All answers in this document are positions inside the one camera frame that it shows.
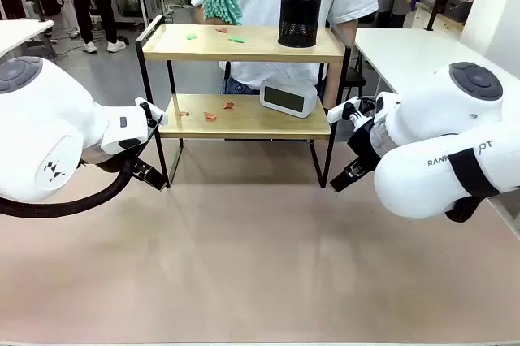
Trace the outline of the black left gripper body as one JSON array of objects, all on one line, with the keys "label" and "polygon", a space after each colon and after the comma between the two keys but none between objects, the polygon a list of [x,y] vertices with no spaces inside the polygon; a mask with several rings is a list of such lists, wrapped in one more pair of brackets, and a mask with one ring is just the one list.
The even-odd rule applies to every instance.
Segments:
[{"label": "black left gripper body", "polygon": [[82,151],[80,165],[94,165],[108,173],[121,173],[132,177],[143,145],[124,149],[121,153],[110,155],[102,150],[100,144],[92,145]]}]

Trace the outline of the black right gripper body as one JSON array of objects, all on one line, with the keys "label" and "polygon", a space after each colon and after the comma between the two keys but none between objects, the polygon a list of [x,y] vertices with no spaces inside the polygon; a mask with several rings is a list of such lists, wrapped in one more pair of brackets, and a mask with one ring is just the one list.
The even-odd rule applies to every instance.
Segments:
[{"label": "black right gripper body", "polygon": [[348,170],[353,172],[375,171],[381,157],[376,153],[371,144],[371,129],[374,126],[372,118],[366,118],[361,124],[356,123],[353,135],[348,141],[350,149],[357,157],[348,165]]}]

